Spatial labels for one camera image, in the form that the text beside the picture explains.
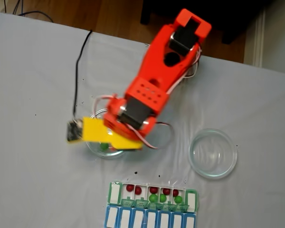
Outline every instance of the red plastic part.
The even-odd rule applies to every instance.
[[[198,45],[194,45],[193,49],[174,66],[166,66],[163,61],[165,53],[171,51],[169,49],[171,35],[178,26],[186,26],[190,19],[199,23],[195,35],[199,37],[199,43],[204,41],[211,30],[211,25],[188,10],[183,9],[175,22],[163,26],[151,43],[139,72],[126,90],[124,98],[113,98],[110,100],[107,105],[108,112],[104,114],[105,126],[124,137],[137,140],[138,137],[135,133],[118,121],[121,106],[125,107],[127,100],[130,97],[134,97],[150,107],[154,113],[154,116],[146,120],[148,124],[143,125],[139,133],[145,137],[151,131],[156,123],[156,116],[160,114],[169,99],[167,91],[187,71],[199,49]]]

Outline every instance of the blue compartment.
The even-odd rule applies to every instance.
[[[160,211],[158,213],[158,221],[157,221],[157,227],[161,227],[161,225],[164,223],[163,219],[164,217],[167,217],[168,219],[167,221],[165,221],[165,223],[167,223],[166,226],[164,226],[165,228],[170,228],[170,223],[171,223],[171,213],[170,212],[166,212],[166,211]]]
[[[133,209],[130,228],[144,228],[145,213],[144,209]]]
[[[154,222],[154,228],[157,228],[157,221],[158,221],[158,211],[155,210],[146,210],[145,213],[145,220],[144,220],[144,227],[143,228],[147,228],[148,227],[148,222]]]
[[[105,213],[104,227],[105,228],[117,228],[118,215],[119,215],[119,207],[107,206],[106,207],[106,213]]]
[[[195,214],[184,215],[184,227],[183,228],[195,228],[196,217]]]
[[[119,209],[119,215],[118,215],[118,224],[117,228],[129,228],[131,224],[132,214],[133,214],[132,208],[125,208],[121,207]]]
[[[173,212],[171,213],[171,228],[183,228],[184,226],[184,214]]]

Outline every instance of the white wire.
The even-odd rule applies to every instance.
[[[143,138],[143,136],[136,130],[134,129],[131,125],[129,124],[126,124],[127,127],[132,130],[136,136],[143,142],[143,144],[145,144],[147,147],[151,148],[151,149],[154,149],[154,150],[158,150],[158,149],[162,149],[164,148],[166,145],[168,145],[174,138],[174,129],[173,127],[168,124],[168,123],[164,123],[164,122],[156,122],[156,124],[161,124],[161,125],[165,125],[165,126],[168,126],[170,127],[170,130],[171,130],[171,136],[170,136],[170,139],[167,141],[167,143],[165,143],[163,146],[161,147],[156,147],[156,146],[152,146],[147,140],[145,140],[145,138]]]
[[[198,51],[197,51],[197,53],[196,53],[196,57],[195,57],[195,60],[194,60],[194,62],[192,63],[192,65],[196,64],[196,63],[199,61],[200,55],[201,55],[201,47],[200,47],[200,45],[199,45],[199,49],[198,49]],[[175,87],[182,81],[182,79],[186,77],[187,72],[188,72],[188,71],[186,71],[186,72],[170,87],[170,89],[168,89],[167,94],[170,94],[170,93],[175,89]]]
[[[93,107],[92,107],[92,114],[93,114],[93,116],[95,116],[96,119],[97,119],[96,109],[97,109],[97,105],[98,105],[99,101],[102,99],[111,99],[111,98],[114,98],[114,96],[112,96],[112,95],[101,95],[101,96],[97,96],[95,98],[95,101],[94,101]]]
[[[196,72],[197,72],[197,70],[199,68],[199,61],[196,64],[192,65],[192,67],[194,67],[194,66],[195,66],[195,69],[194,69],[193,74],[190,75],[190,76],[185,76],[184,78],[191,78],[191,77],[194,77],[196,75]]]

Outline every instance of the red robot arm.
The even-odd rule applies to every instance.
[[[162,27],[123,98],[110,99],[104,124],[133,140],[145,137],[169,99],[175,83],[187,72],[211,25],[183,9],[175,22]]]

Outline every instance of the red ball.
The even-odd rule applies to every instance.
[[[141,192],[142,192],[142,188],[139,187],[139,186],[136,186],[136,187],[135,187],[135,195],[140,195]]]
[[[173,197],[176,197],[179,195],[179,191],[177,189],[173,189]]]
[[[127,191],[133,191],[134,185],[128,184],[127,187],[126,187],[126,189],[127,189]]]
[[[163,189],[162,192],[165,195],[169,195],[170,194],[170,189]]]
[[[152,194],[156,194],[157,191],[158,191],[157,187],[150,187],[150,192],[151,192]]]

